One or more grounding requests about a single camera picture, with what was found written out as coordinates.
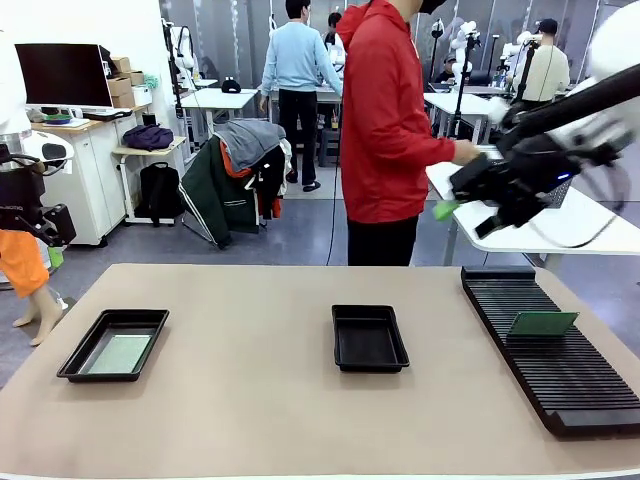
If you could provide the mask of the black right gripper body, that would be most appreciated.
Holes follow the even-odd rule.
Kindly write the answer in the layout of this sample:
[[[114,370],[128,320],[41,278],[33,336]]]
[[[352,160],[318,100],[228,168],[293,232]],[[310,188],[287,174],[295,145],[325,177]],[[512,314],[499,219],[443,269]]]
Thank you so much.
[[[559,209],[571,180],[580,173],[579,161],[552,137],[525,139],[508,152],[505,160],[505,177],[495,200],[498,210],[516,212],[524,224],[544,209]]]

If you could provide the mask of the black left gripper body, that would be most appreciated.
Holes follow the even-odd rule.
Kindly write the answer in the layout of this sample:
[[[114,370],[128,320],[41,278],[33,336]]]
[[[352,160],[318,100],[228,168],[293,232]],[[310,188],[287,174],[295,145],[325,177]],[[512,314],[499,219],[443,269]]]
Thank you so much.
[[[43,224],[42,177],[28,168],[1,172],[1,227],[33,228]]]

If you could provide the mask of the person's right hand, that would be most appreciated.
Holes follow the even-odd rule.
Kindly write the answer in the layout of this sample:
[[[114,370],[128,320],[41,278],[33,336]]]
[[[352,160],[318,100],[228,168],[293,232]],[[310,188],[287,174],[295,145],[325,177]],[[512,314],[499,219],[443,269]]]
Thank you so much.
[[[480,154],[480,150],[471,141],[455,140],[454,156],[451,162],[458,166],[464,166],[473,161]]]

